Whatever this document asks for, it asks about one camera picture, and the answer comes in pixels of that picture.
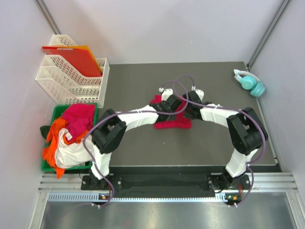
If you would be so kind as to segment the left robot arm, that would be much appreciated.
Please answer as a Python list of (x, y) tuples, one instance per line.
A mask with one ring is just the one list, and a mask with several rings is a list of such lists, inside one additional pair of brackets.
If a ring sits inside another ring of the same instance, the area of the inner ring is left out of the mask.
[(165, 101), (150, 103), (140, 109), (126, 112), (106, 110), (91, 132), (94, 144), (91, 183), (97, 189), (107, 186), (111, 155), (118, 148), (127, 131), (143, 125), (172, 121), (185, 109), (186, 105), (172, 94)]

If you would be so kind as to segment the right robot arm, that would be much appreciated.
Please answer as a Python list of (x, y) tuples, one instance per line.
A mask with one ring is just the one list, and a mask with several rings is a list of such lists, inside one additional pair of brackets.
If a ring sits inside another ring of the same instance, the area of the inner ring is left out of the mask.
[(203, 103), (199, 93), (197, 90), (183, 95), (188, 102), (184, 117), (213, 122), (229, 130), (234, 150), (219, 180), (212, 184), (217, 189), (235, 188), (252, 157), (267, 142), (268, 134), (253, 108), (232, 110), (210, 102)]

